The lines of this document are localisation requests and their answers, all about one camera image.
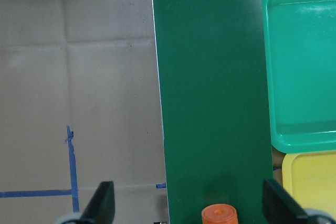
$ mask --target orange object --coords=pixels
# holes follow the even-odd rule
[[[236,209],[228,204],[214,204],[202,210],[203,224],[238,224]]]

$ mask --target yellow plastic tray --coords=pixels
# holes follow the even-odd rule
[[[336,218],[336,151],[287,154],[282,181],[301,207],[322,210]]]

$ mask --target blue tape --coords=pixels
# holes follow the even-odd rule
[[[3,191],[0,193],[0,198],[61,196],[71,194],[71,190]]]
[[[163,184],[156,184],[156,188],[157,189],[160,189],[160,188],[166,188],[167,187],[167,184],[166,183],[163,183]]]
[[[74,137],[74,132],[71,131],[70,126],[68,125],[67,125],[67,132],[68,132],[68,138],[66,139],[66,141],[68,142],[68,148],[69,148],[71,190],[3,191],[0,192],[0,198],[72,195],[72,208],[74,212],[79,212],[76,158],[75,158],[75,150],[71,142],[71,140]]]
[[[66,141],[68,142],[68,148],[69,148],[72,208],[73,208],[74,212],[79,212],[76,157],[75,157],[75,150],[74,150],[72,142],[71,142],[71,140],[74,137],[74,132],[71,131],[69,125],[67,125],[67,132],[68,132],[68,138],[66,139]]]

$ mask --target tray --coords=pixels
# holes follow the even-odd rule
[[[335,167],[336,151],[287,154],[283,186],[301,207],[325,211],[336,219]]]
[[[336,0],[262,0],[272,145],[336,150]]]

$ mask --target green panel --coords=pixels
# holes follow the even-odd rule
[[[153,0],[171,224],[233,205],[266,223],[272,176],[261,0]]]

